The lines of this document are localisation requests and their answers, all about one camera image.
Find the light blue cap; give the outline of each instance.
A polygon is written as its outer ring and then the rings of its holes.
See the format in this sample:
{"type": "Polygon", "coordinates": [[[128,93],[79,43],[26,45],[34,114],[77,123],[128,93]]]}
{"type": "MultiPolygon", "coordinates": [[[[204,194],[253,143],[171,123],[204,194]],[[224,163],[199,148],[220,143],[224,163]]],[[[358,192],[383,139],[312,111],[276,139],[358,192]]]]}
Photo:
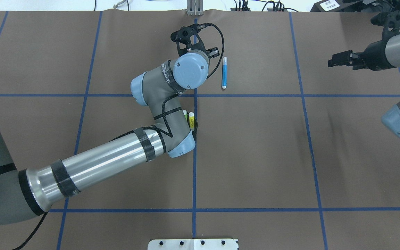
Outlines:
{"type": "Polygon", "coordinates": [[[400,138],[400,109],[395,104],[382,116],[382,123],[400,138]]]}
{"type": "Polygon", "coordinates": [[[143,96],[143,77],[147,71],[140,76],[135,77],[131,82],[131,92],[132,96],[135,98],[135,101],[138,102],[141,106],[147,106],[148,104],[144,100],[143,96]]]}
{"type": "Polygon", "coordinates": [[[168,152],[170,158],[179,157],[180,155],[184,155],[187,152],[193,150],[195,148],[194,136],[192,136],[192,132],[189,131],[188,136],[184,138],[184,140],[178,144],[173,150],[168,152]]]}
{"type": "Polygon", "coordinates": [[[208,77],[208,72],[208,62],[196,53],[182,55],[175,61],[173,68],[175,81],[188,90],[196,89],[202,85],[208,77]]]}

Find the white background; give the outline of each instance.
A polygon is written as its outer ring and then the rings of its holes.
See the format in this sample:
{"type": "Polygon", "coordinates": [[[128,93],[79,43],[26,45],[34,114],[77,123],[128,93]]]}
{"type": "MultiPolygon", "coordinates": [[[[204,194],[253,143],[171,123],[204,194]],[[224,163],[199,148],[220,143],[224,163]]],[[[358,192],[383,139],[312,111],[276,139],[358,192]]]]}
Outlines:
{"type": "MultiPolygon", "coordinates": [[[[113,8],[120,0],[97,0],[97,10],[113,8]]],[[[319,0],[281,0],[287,8],[298,11],[310,11],[319,0]]],[[[129,0],[130,10],[174,10],[186,9],[187,0],[129,0]]],[[[265,3],[249,0],[251,11],[260,11],[265,3]]],[[[95,0],[0,0],[0,10],[14,11],[47,11],[47,10],[86,10],[92,11],[95,0]]],[[[203,9],[230,10],[235,7],[234,0],[203,0],[203,9]]],[[[127,10],[124,3],[118,7],[127,10]]]]}

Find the metal bracket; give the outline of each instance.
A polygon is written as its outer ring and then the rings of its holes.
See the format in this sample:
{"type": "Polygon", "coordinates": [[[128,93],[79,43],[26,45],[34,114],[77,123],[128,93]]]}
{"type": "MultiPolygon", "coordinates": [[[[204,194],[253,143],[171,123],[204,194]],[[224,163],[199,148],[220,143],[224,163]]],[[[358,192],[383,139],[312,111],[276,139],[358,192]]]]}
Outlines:
{"type": "Polygon", "coordinates": [[[148,250],[238,250],[238,239],[166,239],[151,240],[148,250]]]}
{"type": "Polygon", "coordinates": [[[186,13],[188,16],[203,16],[203,0],[187,0],[186,13]]]}

